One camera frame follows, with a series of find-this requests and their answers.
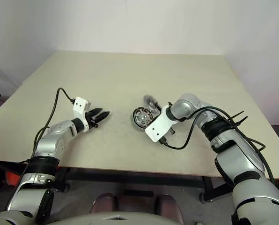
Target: small wheel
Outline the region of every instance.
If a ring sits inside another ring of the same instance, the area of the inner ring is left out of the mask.
[[[68,193],[69,190],[70,190],[70,185],[66,183],[63,193]]]
[[[202,204],[205,204],[205,203],[212,203],[212,202],[213,202],[212,199],[206,201],[206,200],[204,199],[204,193],[201,193],[201,194],[200,194],[199,200],[200,200],[200,202],[201,202]]]
[[[204,193],[200,193],[200,195],[199,195],[199,200],[200,200],[200,202],[201,202],[202,204],[205,204],[205,203],[206,203],[205,200],[204,200]]]

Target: black cable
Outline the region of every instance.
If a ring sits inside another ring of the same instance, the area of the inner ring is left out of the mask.
[[[66,93],[66,91],[63,89],[63,88],[58,88],[57,91],[56,91],[56,96],[55,96],[55,100],[54,100],[54,104],[53,104],[53,108],[52,108],[52,111],[50,113],[50,116],[45,124],[45,126],[41,129],[42,131],[40,132],[39,134],[39,137],[38,137],[38,140],[36,142],[36,144],[34,145],[34,148],[33,148],[33,152],[32,152],[32,155],[31,155],[31,158],[34,156],[34,153],[35,153],[35,150],[37,148],[37,145],[38,145],[38,142],[40,141],[40,139],[43,137],[43,134],[45,132],[45,130],[47,129],[53,115],[54,115],[54,112],[55,112],[55,109],[56,109],[56,105],[57,105],[57,101],[59,99],[59,92],[60,90],[62,90],[64,92],[64,94],[66,95],[66,97],[70,100],[70,102],[72,102],[74,104],[74,99],[70,98],[68,96],[68,94]]]
[[[59,92],[60,92],[61,90],[64,92],[64,94],[65,94],[66,97],[70,100],[71,103],[74,104],[74,102],[75,102],[75,99],[70,98],[70,97],[68,96],[68,94],[66,93],[66,91],[65,91],[63,88],[58,88],[58,89],[57,89],[57,91],[56,91],[56,96],[55,96],[55,100],[54,100],[54,104],[53,104],[53,108],[52,108],[52,111],[51,111],[51,113],[50,113],[50,116],[49,116],[49,118],[48,118],[48,120],[47,120],[45,126],[44,126],[43,128],[41,128],[41,129],[37,132],[36,137],[35,137],[35,139],[34,139],[33,151],[32,151],[32,154],[31,154],[30,159],[32,159],[32,158],[34,157],[34,154],[35,154],[36,149],[37,149],[38,142],[39,142],[40,139],[43,137],[43,134],[44,134],[45,130],[48,128],[48,125],[49,125],[49,123],[50,123],[50,121],[51,121],[51,119],[52,119],[52,117],[53,117],[53,115],[54,115],[54,112],[55,112],[55,109],[56,109],[56,105],[57,105],[57,101],[58,101],[58,99],[59,99]],[[28,160],[28,159],[26,160],[26,162],[28,162],[28,163],[27,163],[25,169],[23,170],[23,172],[22,172],[22,174],[21,174],[21,176],[20,176],[19,181],[17,182],[17,185],[15,186],[15,188],[14,188],[14,190],[13,190],[13,193],[12,193],[11,196],[10,196],[10,199],[9,199],[9,201],[8,201],[8,204],[9,204],[9,202],[11,201],[12,197],[14,196],[14,194],[15,194],[17,188],[18,188],[18,185],[20,184],[20,182],[21,182],[21,180],[22,180],[23,175],[25,174],[27,168],[28,168],[29,165],[30,165],[30,159],[29,159],[29,160]]]
[[[177,150],[180,150],[180,149],[184,149],[186,147],[186,145],[188,144],[189,142],[189,139],[191,138],[191,134],[192,134],[192,131],[193,131],[193,127],[195,125],[195,123],[197,122],[197,117],[201,115],[202,112],[206,111],[207,109],[214,109],[214,110],[217,110],[219,112],[221,112],[222,114],[224,114],[230,124],[233,126],[234,130],[236,130],[247,142],[248,144],[255,150],[255,152],[259,155],[259,158],[260,160],[262,161],[262,163],[264,164],[266,170],[267,170],[267,173],[269,175],[269,178],[270,178],[270,181],[272,184],[274,184],[276,186],[276,183],[275,183],[275,179],[274,179],[274,176],[272,174],[272,171],[267,163],[267,161],[265,160],[264,156],[262,155],[262,153],[260,152],[261,150],[263,150],[265,148],[265,145],[262,144],[261,142],[259,141],[256,141],[254,139],[251,139],[251,138],[248,138],[241,130],[239,130],[239,128],[237,127],[236,123],[234,122],[233,118],[228,114],[226,113],[224,110],[220,109],[220,108],[217,108],[217,107],[214,107],[214,106],[206,106],[206,107],[202,107],[202,108],[199,108],[197,109],[196,111],[194,111],[187,119],[189,120],[190,118],[192,118],[196,113],[200,112],[199,114],[197,114],[195,120],[193,121],[193,124],[191,126],[191,129],[190,129],[190,132],[189,132],[189,135],[185,141],[185,144],[182,146],[182,147],[173,147],[173,146],[170,146],[168,144],[165,144],[168,148],[171,148],[171,149],[177,149]],[[254,143],[257,143],[259,145],[262,146],[262,148],[258,149],[254,144]]]
[[[188,135],[187,135],[186,141],[185,141],[185,143],[184,143],[183,146],[181,146],[181,147],[174,147],[174,146],[170,146],[170,145],[168,145],[168,144],[164,144],[164,145],[167,146],[167,147],[170,148],[170,149],[176,149],[176,150],[184,149],[184,148],[187,146],[188,142],[190,141],[191,134],[192,134],[192,132],[193,132],[193,130],[194,130],[195,124],[196,124],[197,121],[198,121],[198,118],[199,118],[200,115],[201,115],[203,112],[205,112],[205,111],[213,112],[213,113],[216,114],[217,116],[220,116],[216,111],[211,110],[211,109],[203,109],[203,110],[200,110],[200,112],[197,114],[196,118],[194,119],[193,123],[191,124],[190,131],[189,131],[189,133],[188,133]]]
[[[36,147],[36,145],[37,145],[37,142],[39,141],[38,136],[39,136],[39,134],[42,132],[43,129],[44,129],[44,127],[42,127],[42,128],[37,132],[37,134],[36,134],[36,136],[35,136],[35,139],[34,139],[34,141],[33,141],[33,149],[35,149],[35,147]]]

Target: white bracket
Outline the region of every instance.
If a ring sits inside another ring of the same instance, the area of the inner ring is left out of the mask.
[[[82,121],[82,123],[84,125],[83,132],[87,132],[88,128],[89,128],[88,122],[85,119],[85,113],[87,111],[89,111],[90,105],[91,104],[87,100],[85,100],[81,97],[77,97],[74,102],[74,106],[73,106],[74,117],[76,117]]]
[[[154,142],[157,142],[161,137],[163,137],[173,124],[178,123],[177,120],[172,121],[168,118],[166,114],[166,109],[168,107],[169,105],[165,105],[162,108],[161,114],[145,129],[145,133]]]

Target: table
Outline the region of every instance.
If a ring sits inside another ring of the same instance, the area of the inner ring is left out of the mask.
[[[91,108],[111,113],[99,128],[70,143],[60,166],[220,176],[214,165],[216,153],[198,128],[184,150],[172,150],[131,125],[131,113],[143,106],[145,94],[165,105],[190,92],[230,115],[244,110],[249,117],[240,129],[266,145],[262,153],[279,178],[279,138],[220,55],[57,51],[0,108],[0,161],[30,157],[34,136],[48,119],[58,87],[71,98],[88,99]],[[61,94],[51,124],[67,119],[73,119],[72,105]],[[174,125],[176,133],[168,136],[168,143],[181,146],[190,124]]]

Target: white wall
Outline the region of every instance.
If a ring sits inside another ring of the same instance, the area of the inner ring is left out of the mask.
[[[271,124],[279,124],[279,0],[233,5],[236,39],[225,54]]]
[[[5,75],[20,84],[54,49],[225,54],[279,124],[279,0],[0,0]]]

